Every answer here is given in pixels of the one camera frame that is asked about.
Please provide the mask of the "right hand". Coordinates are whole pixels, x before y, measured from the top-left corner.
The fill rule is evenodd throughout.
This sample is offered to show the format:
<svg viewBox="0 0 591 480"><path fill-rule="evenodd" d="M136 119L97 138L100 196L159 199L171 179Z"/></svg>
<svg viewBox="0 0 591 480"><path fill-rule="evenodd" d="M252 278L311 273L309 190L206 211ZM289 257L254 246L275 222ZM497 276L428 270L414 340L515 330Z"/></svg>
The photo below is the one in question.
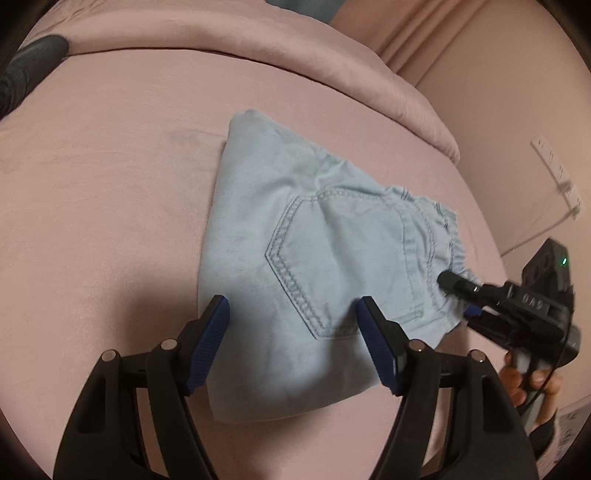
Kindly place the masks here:
<svg viewBox="0 0 591 480"><path fill-rule="evenodd" d="M515 407L523 405L527 399L523 375L507 364L500 370L499 378L513 405ZM557 372L550 374L549 370L536 370L529 376L529 388L534 391L541 390L544 396L536 420L530 428L531 432L554 418L562 387L563 377Z"/></svg>

